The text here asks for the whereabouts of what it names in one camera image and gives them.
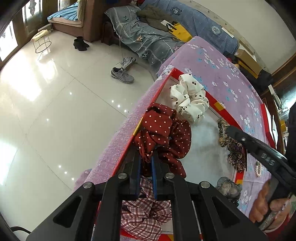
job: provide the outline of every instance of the red polka dot scrunchie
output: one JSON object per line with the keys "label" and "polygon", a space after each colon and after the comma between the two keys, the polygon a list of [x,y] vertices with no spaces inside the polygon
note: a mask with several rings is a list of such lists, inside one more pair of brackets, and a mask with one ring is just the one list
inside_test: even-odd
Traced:
{"label": "red polka dot scrunchie", "polygon": [[159,159],[169,165],[170,171],[186,177],[182,163],[191,146],[191,128],[187,120],[179,120],[177,112],[158,103],[151,104],[142,119],[143,130],[134,137],[142,157],[143,175],[150,176],[151,156],[156,145]]}

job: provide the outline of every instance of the yellow paper bag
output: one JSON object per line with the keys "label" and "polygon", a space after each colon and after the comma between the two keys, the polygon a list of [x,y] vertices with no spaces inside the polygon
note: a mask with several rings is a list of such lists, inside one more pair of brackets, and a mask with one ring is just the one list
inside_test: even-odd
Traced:
{"label": "yellow paper bag", "polygon": [[185,43],[192,39],[191,34],[179,23],[175,25],[167,24],[167,27],[170,33]]}

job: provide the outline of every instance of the hand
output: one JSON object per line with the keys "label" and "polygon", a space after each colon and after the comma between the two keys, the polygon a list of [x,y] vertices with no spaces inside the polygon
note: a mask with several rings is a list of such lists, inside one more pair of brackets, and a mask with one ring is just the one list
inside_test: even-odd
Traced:
{"label": "hand", "polygon": [[[254,222],[261,222],[263,220],[264,215],[268,211],[268,203],[266,200],[266,195],[269,192],[269,181],[267,181],[264,185],[261,191],[258,193],[257,199],[254,201],[253,207],[250,211],[249,214],[249,219],[254,223]],[[277,212],[281,210],[282,206],[285,204],[287,201],[286,198],[281,198],[281,199],[275,199],[270,203],[270,209],[274,212]],[[281,211],[276,219],[273,221],[273,223],[269,226],[268,229],[275,229],[278,226],[280,226],[285,218],[287,217],[287,214],[291,210],[291,204],[288,203],[287,207]]]}

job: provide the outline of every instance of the stool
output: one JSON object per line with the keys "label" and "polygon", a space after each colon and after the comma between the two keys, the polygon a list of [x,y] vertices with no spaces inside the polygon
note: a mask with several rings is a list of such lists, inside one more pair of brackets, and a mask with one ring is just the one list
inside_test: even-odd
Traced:
{"label": "stool", "polygon": [[[50,45],[51,45],[51,41],[49,40],[49,32],[47,29],[41,30],[40,32],[38,32],[37,34],[35,34],[33,36],[33,38],[31,39],[31,41],[33,42],[34,48],[35,48],[35,53],[41,53],[44,50],[46,50]],[[39,40],[43,37],[44,43],[40,44]],[[45,49],[40,50],[40,47],[45,45]]]}

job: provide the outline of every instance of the gray blanket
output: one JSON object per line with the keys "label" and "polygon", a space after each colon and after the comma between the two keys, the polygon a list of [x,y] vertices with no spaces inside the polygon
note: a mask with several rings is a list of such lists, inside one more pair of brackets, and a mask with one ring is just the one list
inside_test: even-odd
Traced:
{"label": "gray blanket", "polygon": [[174,41],[171,33],[140,22],[136,14],[139,10],[137,6],[128,5],[109,8],[105,14],[110,18],[121,42],[140,58],[146,58],[156,73],[164,61],[184,42]]}

